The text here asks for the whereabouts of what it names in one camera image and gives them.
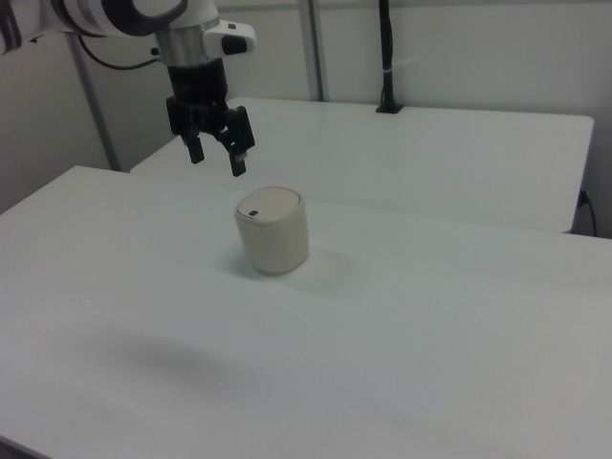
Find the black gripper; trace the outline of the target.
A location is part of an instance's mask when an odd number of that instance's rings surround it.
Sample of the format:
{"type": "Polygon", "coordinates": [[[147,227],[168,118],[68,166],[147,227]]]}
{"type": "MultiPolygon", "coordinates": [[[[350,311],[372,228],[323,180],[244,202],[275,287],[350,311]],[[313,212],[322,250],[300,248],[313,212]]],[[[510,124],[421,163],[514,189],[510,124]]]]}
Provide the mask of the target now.
{"type": "Polygon", "coordinates": [[[227,104],[223,61],[217,58],[200,66],[169,67],[167,71],[173,89],[173,96],[166,100],[170,128],[183,139],[191,162],[205,159],[199,135],[206,133],[226,148],[232,175],[243,175],[254,135],[246,108],[227,104]]]}

